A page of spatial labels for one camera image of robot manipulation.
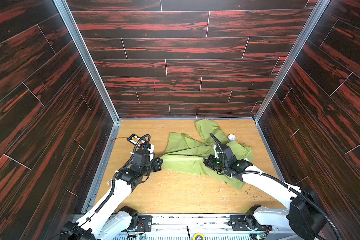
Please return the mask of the green Snoopy zip jacket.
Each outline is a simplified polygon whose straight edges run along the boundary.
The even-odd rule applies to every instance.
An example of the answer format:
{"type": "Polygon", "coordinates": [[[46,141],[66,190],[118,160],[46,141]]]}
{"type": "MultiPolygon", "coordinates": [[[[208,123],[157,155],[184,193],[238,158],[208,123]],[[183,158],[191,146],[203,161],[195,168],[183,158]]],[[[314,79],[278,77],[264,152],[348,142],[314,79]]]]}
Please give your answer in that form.
{"type": "Polygon", "coordinates": [[[226,175],[218,175],[205,166],[204,159],[215,154],[214,146],[216,142],[212,139],[210,133],[214,134],[222,144],[227,144],[238,159],[244,159],[252,163],[254,160],[252,148],[245,144],[241,145],[237,141],[230,142],[222,129],[212,120],[196,121],[195,126],[202,139],[201,142],[187,134],[170,133],[167,149],[160,157],[163,160],[162,168],[185,174],[206,175],[240,191],[245,184],[244,182],[231,179],[226,175]]]}

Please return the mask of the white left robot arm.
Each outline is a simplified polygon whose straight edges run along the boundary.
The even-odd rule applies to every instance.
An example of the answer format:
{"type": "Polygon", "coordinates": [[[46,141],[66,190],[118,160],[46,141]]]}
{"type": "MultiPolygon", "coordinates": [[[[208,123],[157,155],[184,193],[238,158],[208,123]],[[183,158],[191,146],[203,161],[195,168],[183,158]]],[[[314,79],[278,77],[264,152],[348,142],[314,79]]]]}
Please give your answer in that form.
{"type": "Polygon", "coordinates": [[[137,227],[138,211],[123,207],[115,217],[116,208],[141,183],[144,177],[162,170],[163,160],[154,158],[117,171],[109,191],[75,223],[67,222],[58,234],[60,240],[110,240],[120,232],[137,227]]]}

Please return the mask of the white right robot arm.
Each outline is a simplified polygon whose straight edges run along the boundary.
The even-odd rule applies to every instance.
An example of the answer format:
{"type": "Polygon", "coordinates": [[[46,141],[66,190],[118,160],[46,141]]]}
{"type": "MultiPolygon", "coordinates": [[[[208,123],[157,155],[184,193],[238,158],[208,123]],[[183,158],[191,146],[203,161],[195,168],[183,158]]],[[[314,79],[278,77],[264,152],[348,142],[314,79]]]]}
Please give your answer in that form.
{"type": "Polygon", "coordinates": [[[312,189],[301,189],[290,185],[258,169],[246,160],[230,159],[225,155],[216,158],[210,155],[204,159],[204,165],[218,175],[227,176],[250,184],[267,193],[284,208],[272,209],[262,205],[252,206],[243,216],[231,217],[229,225],[234,231],[245,228],[257,231],[253,240],[265,239],[271,230],[285,228],[293,231],[303,240],[319,240],[322,228],[327,220],[321,209],[321,202],[312,189]]]}

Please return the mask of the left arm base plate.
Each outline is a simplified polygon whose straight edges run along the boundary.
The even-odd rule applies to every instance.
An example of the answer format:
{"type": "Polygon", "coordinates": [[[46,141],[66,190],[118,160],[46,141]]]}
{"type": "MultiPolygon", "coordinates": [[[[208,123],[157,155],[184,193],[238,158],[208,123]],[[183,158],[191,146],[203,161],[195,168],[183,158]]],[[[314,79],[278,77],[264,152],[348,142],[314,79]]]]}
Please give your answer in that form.
{"type": "Polygon", "coordinates": [[[153,216],[151,215],[136,215],[132,217],[132,221],[124,232],[150,232],[152,230],[153,216]]]}

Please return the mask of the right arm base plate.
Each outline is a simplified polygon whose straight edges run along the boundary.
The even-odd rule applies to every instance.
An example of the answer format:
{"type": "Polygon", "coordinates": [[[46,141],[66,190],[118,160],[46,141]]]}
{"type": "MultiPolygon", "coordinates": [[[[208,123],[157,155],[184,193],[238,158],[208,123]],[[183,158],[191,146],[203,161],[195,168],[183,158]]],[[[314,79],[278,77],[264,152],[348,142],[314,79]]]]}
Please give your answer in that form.
{"type": "Polygon", "coordinates": [[[269,232],[272,226],[261,225],[252,215],[230,215],[228,225],[233,231],[269,232]]]}

